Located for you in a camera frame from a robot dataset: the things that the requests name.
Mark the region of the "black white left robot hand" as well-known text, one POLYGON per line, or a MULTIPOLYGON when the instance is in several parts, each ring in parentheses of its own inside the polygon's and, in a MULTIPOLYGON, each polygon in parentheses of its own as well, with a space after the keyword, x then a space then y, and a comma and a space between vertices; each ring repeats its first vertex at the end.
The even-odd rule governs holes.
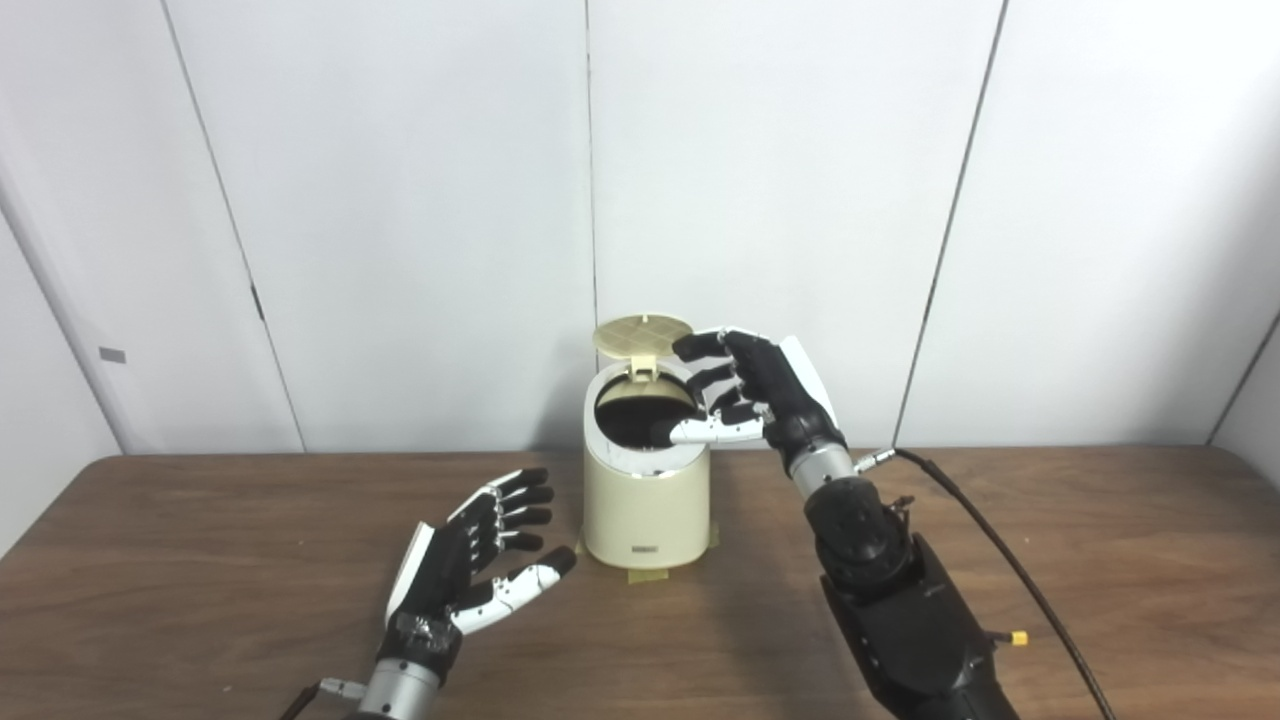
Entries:
POLYGON ((474 491, 439 527, 415 529, 393 584, 376 660, 448 678, 465 639, 509 618, 563 580, 577 555, 561 546, 506 574, 486 574, 507 552, 541 550, 531 527, 550 523, 556 492, 544 468, 525 468, 474 491))

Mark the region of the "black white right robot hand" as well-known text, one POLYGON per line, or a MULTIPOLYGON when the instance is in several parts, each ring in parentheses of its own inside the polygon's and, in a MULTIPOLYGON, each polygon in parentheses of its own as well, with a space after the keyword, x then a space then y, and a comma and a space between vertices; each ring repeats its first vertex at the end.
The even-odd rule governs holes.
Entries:
POLYGON ((685 361, 717 364, 686 380, 700 395, 698 410, 681 420, 652 424, 658 448, 762 439, 791 469, 804 454, 849 446, 829 396, 797 338, 781 342, 731 325, 686 334, 672 345, 685 361))

